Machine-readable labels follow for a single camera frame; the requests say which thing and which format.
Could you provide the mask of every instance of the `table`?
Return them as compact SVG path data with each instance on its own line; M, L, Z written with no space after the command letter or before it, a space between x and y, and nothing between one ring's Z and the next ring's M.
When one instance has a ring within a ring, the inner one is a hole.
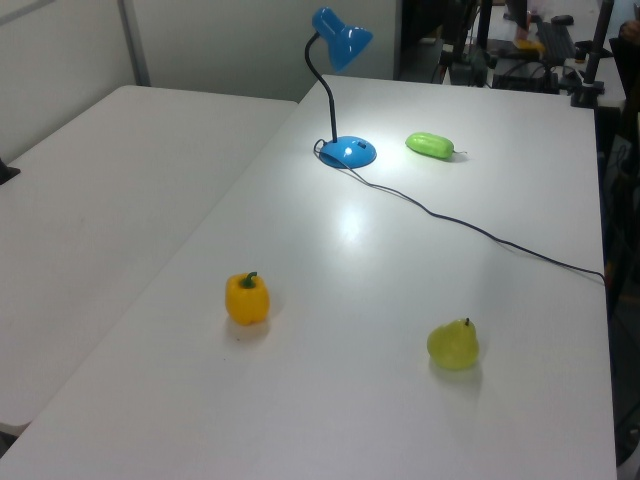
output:
M338 133L377 148L366 179L602 270L592 112L545 95L325 78ZM325 166L311 147L330 133L327 110L315 85L0 477L615 479L601 281ZM549 113L563 129L537 121ZM404 147L416 130L468 153L419 156ZM268 323L242 328L224 284L248 270L273 305ZM479 364L442 371L427 336L465 316Z
M489 24L489 38L491 39L512 41L515 38L516 24L503 18L505 8L504 6L494 6L491 10L491 23ZM600 9L594 0L578 2L574 0L549 0L544 2L540 13L544 21L547 22L556 15L572 15L574 17L574 25L568 26L567 29L573 41L577 42L593 40ZM478 19L476 19L476 25L474 26L474 32L477 31ZM535 32L536 26L532 23L529 33L530 39L537 38ZM608 38L605 41L604 48L610 51L611 47L609 46ZM584 64L576 64L573 59L567 60L565 65L578 70L586 69L586 62ZM562 76L561 70L561 68L556 69L559 76ZM488 81L491 84L493 70L489 70L489 75ZM598 97L598 105L601 107L622 108L626 97L613 57L600 59L596 80L604 82L605 85L604 94ZM561 92L559 96L566 97L566 92Z
M293 102L124 87L0 188L0 431L17 435L260 152Z

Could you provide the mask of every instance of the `lamp base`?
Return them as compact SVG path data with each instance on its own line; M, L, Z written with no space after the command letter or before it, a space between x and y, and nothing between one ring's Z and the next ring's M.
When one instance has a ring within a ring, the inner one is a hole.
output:
M358 137L338 137L320 150L320 160L333 168L360 168L376 159L376 149Z

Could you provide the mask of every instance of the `yellow bell pepper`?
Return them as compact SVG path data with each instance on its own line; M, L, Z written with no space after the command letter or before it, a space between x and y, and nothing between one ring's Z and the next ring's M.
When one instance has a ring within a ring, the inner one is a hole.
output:
M227 280L225 306L240 325L259 323L269 313L269 292L256 272L233 275Z

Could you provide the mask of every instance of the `green pear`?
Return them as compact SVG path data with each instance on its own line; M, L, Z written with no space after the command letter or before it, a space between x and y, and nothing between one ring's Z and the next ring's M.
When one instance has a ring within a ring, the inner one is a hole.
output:
M468 318L441 325L429 335L427 350L433 361L442 368L468 368L478 359L480 351L476 327Z

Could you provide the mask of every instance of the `blue desk lamp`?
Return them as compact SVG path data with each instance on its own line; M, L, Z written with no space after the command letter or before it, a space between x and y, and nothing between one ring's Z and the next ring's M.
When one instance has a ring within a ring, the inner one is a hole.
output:
M320 159L334 168L359 168L369 165L376 158L376 149L369 142L358 137L338 137L336 133L336 109L333 94L327 82L311 64L309 49L318 37L329 45L329 59L336 72L344 70L371 41L373 35L363 28L345 25L330 8L321 8L311 21L316 33L304 50L304 59L309 69L324 86L329 95L332 140L320 150Z

